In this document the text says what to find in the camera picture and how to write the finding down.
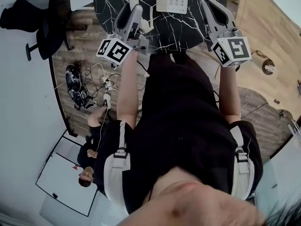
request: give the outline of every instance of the office chair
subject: office chair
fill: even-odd
[[[57,12],[49,7],[48,9],[39,9],[26,0],[17,0],[13,7],[4,9],[0,18],[0,27],[6,29],[18,29],[26,32],[37,31],[37,44],[29,47],[26,44],[26,55],[28,61],[31,61],[31,52],[39,49],[43,60],[50,58],[64,42],[67,50],[73,50],[69,46],[67,31],[85,31],[87,26],[81,28],[67,28],[71,11],[66,18],[62,19]]]

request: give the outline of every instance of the strap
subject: strap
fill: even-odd
[[[231,195],[245,200],[250,195],[254,183],[254,163],[243,150],[244,139],[239,127],[232,128],[230,132],[238,145],[235,150]]]
[[[236,126],[232,128],[230,132],[238,145],[236,150],[239,150],[239,148],[241,148],[244,145],[243,135],[241,134],[239,127]]]
[[[126,121],[120,123],[119,148],[116,153],[106,159],[103,170],[103,180],[104,190],[108,199],[128,213],[124,202],[122,184],[122,172],[131,169],[131,157],[130,154],[126,152],[125,125]]]

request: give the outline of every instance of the whiteboard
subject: whiteboard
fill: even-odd
[[[36,185],[50,196],[55,194],[56,199],[64,205],[89,216],[97,187],[94,183],[89,187],[82,187],[79,184],[79,173],[82,171],[80,166],[53,153]]]

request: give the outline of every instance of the power strip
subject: power strip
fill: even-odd
[[[104,82],[104,84],[105,84],[106,90],[112,90],[112,83],[111,83],[111,81],[108,79],[108,77],[103,76],[102,79],[103,79],[103,82]]]

